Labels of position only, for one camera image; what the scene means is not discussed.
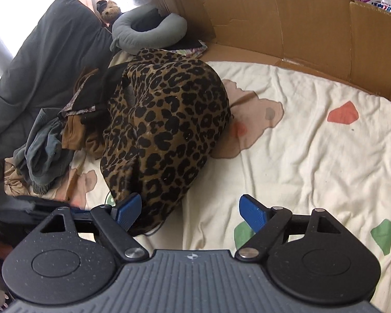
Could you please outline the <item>beige garment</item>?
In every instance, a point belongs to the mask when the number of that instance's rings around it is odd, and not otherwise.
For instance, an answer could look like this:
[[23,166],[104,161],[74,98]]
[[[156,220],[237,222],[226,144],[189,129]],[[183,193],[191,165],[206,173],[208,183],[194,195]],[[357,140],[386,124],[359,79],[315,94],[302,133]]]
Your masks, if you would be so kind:
[[6,158],[4,161],[4,192],[8,196],[34,196],[40,197],[41,194],[35,193],[18,169],[15,167],[12,158]]

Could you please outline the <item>blue-grey denim garment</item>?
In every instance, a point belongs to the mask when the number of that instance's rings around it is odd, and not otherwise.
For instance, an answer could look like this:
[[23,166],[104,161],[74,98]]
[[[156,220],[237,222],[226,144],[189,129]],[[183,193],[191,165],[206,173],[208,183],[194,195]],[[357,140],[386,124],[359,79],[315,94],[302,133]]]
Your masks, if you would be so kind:
[[62,147],[63,121],[59,108],[42,108],[27,141],[13,153],[18,173],[36,194],[43,195],[64,175],[74,152]]

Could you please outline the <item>brown cardboard sheet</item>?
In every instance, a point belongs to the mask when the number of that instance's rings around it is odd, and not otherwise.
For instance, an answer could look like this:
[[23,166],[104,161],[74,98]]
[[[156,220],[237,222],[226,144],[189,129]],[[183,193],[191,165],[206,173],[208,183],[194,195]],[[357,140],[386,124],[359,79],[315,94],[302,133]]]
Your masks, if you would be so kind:
[[391,101],[391,14],[353,0],[155,0],[207,43],[206,61],[270,64]]

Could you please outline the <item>leopard print skirt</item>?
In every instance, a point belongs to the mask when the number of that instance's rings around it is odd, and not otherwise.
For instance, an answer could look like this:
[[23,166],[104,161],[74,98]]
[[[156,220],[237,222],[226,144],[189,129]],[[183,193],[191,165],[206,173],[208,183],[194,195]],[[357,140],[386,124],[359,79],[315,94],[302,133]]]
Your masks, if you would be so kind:
[[116,203],[140,195],[129,233],[146,234],[181,203],[226,130],[227,92],[207,63],[145,48],[125,63],[106,106],[100,170]]

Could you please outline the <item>cream cartoon bear bedsheet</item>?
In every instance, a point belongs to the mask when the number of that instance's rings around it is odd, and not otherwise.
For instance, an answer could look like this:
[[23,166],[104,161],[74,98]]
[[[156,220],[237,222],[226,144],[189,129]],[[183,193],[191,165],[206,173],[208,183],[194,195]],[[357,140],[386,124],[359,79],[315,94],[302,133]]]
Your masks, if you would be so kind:
[[[10,312],[391,312],[391,102],[264,64],[208,62],[231,118],[168,218],[62,207],[6,258]],[[270,209],[253,232],[242,195]]]

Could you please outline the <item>grey U-shaped neck pillow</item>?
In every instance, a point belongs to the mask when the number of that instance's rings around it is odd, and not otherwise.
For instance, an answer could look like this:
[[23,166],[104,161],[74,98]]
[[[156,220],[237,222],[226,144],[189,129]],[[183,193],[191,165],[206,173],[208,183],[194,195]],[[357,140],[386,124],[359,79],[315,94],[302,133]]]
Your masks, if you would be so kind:
[[121,14],[112,26],[109,49],[135,55],[141,49],[161,49],[175,45],[188,29],[185,18],[178,14],[161,16],[157,7],[146,4]]

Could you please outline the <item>floral patterned garment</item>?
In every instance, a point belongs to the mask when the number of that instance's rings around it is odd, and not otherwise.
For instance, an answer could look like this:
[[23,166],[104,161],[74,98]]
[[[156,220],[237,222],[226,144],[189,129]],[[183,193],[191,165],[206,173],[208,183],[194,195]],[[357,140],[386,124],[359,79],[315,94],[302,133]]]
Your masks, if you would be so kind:
[[207,50],[207,45],[203,41],[199,41],[199,47],[193,47],[188,49],[179,49],[175,50],[179,55],[183,55],[187,58],[197,59],[203,55],[203,53]]

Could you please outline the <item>brown garment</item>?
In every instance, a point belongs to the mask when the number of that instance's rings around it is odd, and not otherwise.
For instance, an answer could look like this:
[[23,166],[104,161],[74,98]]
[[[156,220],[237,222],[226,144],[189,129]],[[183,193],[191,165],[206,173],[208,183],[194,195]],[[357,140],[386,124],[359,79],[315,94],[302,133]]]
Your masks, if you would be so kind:
[[104,151],[102,118],[92,119],[91,122],[85,123],[82,116],[67,115],[67,111],[73,105],[73,101],[85,80],[97,71],[99,70],[90,67],[86,67],[81,71],[80,76],[74,84],[72,98],[58,114],[58,117],[64,124],[61,132],[62,148],[71,151],[84,150],[96,160],[102,157]]

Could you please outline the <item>dark grey pillow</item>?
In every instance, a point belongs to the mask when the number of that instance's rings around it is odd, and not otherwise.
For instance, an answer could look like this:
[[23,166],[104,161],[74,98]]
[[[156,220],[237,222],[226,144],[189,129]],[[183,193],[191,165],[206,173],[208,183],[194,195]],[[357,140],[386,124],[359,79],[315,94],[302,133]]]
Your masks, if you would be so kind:
[[0,79],[0,157],[27,140],[39,111],[64,107],[85,68],[105,69],[111,33],[79,0],[55,0]]

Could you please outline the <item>black garment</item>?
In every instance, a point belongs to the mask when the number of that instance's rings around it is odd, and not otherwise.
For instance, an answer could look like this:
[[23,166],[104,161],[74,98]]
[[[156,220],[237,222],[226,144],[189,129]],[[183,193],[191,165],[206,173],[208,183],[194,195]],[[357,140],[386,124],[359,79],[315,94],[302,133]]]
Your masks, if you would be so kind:
[[88,77],[67,115],[80,115],[85,123],[91,122],[92,119],[109,118],[108,101],[121,82],[126,66],[126,63],[118,64]]

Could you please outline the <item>small teddy bear toy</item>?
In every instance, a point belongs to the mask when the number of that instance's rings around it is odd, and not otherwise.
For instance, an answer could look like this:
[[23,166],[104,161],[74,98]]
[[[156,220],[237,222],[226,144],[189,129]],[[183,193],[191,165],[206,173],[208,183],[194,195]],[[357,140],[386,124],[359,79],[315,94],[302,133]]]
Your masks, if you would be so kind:
[[111,0],[100,0],[96,2],[96,10],[102,21],[107,24],[113,24],[122,14],[118,4]]

